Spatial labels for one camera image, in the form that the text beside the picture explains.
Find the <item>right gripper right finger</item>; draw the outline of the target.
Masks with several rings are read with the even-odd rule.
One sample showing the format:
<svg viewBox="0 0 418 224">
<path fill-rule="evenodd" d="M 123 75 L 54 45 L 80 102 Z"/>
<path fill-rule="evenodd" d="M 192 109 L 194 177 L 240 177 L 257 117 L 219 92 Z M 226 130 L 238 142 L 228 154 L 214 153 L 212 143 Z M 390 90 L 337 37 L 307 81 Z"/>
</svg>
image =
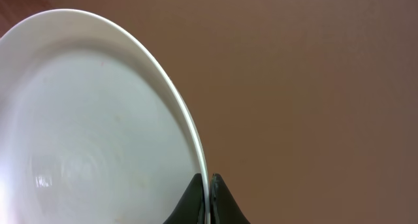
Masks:
<svg viewBox="0 0 418 224">
<path fill-rule="evenodd" d="M 250 224 L 220 174 L 213 174 L 210 184 L 211 224 Z"/>
</svg>

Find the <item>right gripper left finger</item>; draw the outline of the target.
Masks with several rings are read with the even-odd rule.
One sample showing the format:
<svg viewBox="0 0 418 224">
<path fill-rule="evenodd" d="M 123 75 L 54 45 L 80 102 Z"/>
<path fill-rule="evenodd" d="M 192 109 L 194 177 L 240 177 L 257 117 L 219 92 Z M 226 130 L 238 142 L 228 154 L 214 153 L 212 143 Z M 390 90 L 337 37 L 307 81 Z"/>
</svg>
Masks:
<svg viewBox="0 0 418 224">
<path fill-rule="evenodd" d="M 163 224 L 204 224 L 205 204 L 202 176 L 196 173 L 171 215 Z"/>
</svg>

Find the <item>white plate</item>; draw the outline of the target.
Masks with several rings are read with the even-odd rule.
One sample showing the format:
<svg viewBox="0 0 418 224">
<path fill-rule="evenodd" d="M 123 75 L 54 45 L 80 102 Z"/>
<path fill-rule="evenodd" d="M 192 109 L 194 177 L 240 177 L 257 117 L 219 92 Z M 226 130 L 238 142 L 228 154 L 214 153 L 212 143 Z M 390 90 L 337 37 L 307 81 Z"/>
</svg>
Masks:
<svg viewBox="0 0 418 224">
<path fill-rule="evenodd" d="M 114 22 L 34 14 L 1 37 L 1 222 L 210 221 L 202 144 L 154 56 Z"/>
</svg>

